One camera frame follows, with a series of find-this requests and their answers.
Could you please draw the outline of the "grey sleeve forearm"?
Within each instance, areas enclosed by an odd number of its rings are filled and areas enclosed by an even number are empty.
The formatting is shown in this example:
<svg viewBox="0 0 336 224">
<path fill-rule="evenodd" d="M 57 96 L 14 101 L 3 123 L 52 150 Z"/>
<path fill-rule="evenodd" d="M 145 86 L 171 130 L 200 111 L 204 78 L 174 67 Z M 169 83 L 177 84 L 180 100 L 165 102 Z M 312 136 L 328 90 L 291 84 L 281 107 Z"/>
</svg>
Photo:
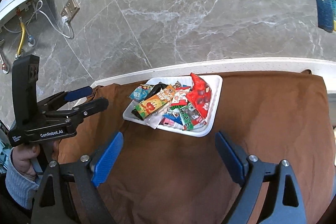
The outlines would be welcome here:
<svg viewBox="0 0 336 224">
<path fill-rule="evenodd" d="M 13 200 L 25 209 L 33 208 L 33 198 L 39 188 L 40 180 L 30 180 L 20 174 L 13 165 L 13 149 L 8 160 L 7 173 L 5 178 L 6 189 Z"/>
</svg>

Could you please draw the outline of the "person left hand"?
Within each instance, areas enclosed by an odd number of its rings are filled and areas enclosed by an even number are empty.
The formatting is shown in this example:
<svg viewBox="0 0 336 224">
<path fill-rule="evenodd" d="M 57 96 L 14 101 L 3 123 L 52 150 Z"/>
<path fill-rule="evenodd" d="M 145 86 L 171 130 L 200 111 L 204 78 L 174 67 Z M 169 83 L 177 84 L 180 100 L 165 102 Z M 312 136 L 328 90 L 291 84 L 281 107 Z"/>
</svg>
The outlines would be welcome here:
<svg viewBox="0 0 336 224">
<path fill-rule="evenodd" d="M 40 151 L 39 144 L 21 144 L 13 148 L 11 158 L 14 168 L 30 181 L 34 181 L 37 177 L 31 160 L 36 158 Z"/>
</svg>

